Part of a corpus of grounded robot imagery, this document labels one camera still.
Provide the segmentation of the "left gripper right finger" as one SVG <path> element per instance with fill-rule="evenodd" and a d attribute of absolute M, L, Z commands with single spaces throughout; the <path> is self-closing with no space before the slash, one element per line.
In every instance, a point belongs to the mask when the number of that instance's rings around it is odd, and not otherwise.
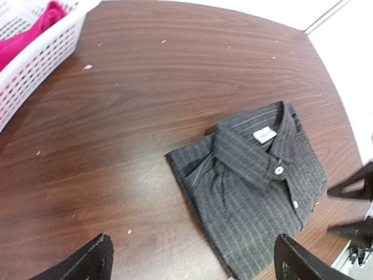
<path fill-rule="evenodd" d="M 277 279 L 350 279 L 325 264 L 287 234 L 277 236 L 274 264 Z"/>

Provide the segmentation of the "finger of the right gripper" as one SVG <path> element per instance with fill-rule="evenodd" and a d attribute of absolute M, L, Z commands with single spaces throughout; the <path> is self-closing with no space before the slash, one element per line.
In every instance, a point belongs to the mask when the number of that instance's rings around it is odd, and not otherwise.
<path fill-rule="evenodd" d="M 363 180 L 361 189 L 345 191 L 344 189 Z M 327 190 L 327 195 L 335 198 L 372 201 L 372 162 L 368 162 L 344 181 Z"/>
<path fill-rule="evenodd" d="M 352 223 L 330 226 L 327 228 L 330 235 L 351 240 L 362 248 L 372 248 L 372 217 Z"/>

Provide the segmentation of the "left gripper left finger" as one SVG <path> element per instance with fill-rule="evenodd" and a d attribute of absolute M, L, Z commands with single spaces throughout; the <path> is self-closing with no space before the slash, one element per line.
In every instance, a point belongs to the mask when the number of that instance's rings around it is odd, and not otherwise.
<path fill-rule="evenodd" d="M 32 277 L 31 280 L 110 280 L 113 261 L 114 246 L 111 237 L 100 233 L 63 262 Z"/>

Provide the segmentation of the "black pinstriped shirt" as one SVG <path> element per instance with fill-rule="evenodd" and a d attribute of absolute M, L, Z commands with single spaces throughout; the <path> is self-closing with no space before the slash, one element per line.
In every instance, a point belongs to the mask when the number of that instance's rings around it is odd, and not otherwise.
<path fill-rule="evenodd" d="M 231 279 L 265 270 L 277 236 L 305 229 L 327 185 L 301 119 L 282 101 L 218 122 L 166 157 Z"/>

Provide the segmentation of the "red garment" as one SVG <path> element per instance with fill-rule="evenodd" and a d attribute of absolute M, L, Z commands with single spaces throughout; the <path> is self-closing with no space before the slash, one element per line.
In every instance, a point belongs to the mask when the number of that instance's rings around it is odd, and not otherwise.
<path fill-rule="evenodd" d="M 30 43 L 67 15 L 57 1 L 50 1 L 35 24 L 23 33 L 1 41 L 1 71 Z"/>

